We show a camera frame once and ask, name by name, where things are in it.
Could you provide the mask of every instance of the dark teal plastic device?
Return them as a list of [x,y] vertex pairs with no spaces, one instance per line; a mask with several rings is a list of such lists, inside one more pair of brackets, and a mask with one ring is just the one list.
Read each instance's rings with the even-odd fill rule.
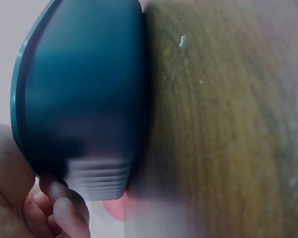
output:
[[52,0],[26,37],[11,125],[40,175],[89,200],[121,197],[147,110],[144,17],[137,0]]

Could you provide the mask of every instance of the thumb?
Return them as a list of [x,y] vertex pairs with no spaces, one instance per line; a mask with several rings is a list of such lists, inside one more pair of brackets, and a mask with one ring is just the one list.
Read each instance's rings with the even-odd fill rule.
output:
[[7,125],[0,124],[0,195],[12,207],[22,206],[35,176]]

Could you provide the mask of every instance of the hand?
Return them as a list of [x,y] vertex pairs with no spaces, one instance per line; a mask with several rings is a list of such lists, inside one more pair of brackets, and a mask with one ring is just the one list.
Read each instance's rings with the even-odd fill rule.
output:
[[83,198],[50,174],[34,181],[10,127],[0,124],[0,237],[89,238]]

